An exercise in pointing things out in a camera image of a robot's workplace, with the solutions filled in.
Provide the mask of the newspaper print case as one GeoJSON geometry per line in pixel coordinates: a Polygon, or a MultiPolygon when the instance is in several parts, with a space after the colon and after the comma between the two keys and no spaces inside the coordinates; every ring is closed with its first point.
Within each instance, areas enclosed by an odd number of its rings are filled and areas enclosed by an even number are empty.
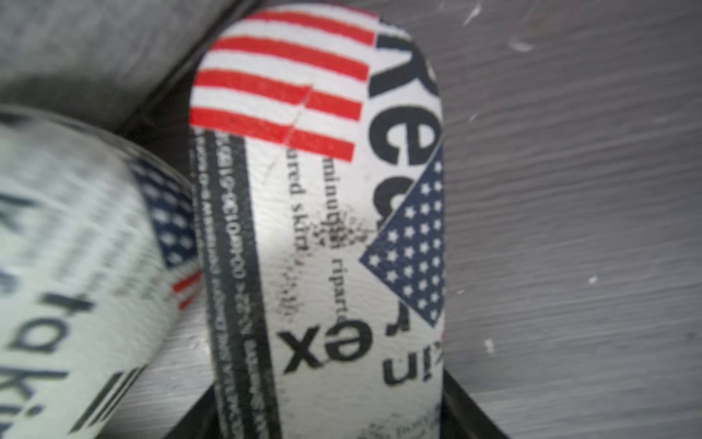
{"type": "Polygon", "coordinates": [[[100,128],[2,107],[3,437],[96,437],[201,277],[186,177],[100,128]]]}

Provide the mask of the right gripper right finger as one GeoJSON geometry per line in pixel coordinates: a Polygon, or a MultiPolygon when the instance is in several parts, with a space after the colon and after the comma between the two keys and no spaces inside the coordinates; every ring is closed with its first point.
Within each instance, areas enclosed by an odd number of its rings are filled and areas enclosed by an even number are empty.
{"type": "Polygon", "coordinates": [[[508,439],[447,369],[442,381],[441,439],[508,439]]]}

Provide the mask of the grey glasses case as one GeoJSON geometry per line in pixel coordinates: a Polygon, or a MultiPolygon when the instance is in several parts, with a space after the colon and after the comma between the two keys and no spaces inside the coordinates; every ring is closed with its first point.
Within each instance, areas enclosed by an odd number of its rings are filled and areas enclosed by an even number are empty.
{"type": "Polygon", "coordinates": [[[234,1],[4,1],[1,102],[120,126],[234,1]]]}

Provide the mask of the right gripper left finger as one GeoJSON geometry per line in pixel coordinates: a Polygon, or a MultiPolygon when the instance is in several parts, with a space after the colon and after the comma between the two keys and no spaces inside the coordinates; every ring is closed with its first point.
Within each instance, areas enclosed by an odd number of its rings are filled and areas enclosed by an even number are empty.
{"type": "Polygon", "coordinates": [[[210,386],[165,439],[219,439],[219,411],[210,386]]]}

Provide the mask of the newspaper flag case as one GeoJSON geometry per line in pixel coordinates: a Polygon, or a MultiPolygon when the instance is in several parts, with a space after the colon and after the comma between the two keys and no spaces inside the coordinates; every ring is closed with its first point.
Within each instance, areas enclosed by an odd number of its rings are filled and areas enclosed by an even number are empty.
{"type": "Polygon", "coordinates": [[[410,35],[265,8],[201,60],[189,127],[222,436],[439,437],[444,118],[410,35]]]}

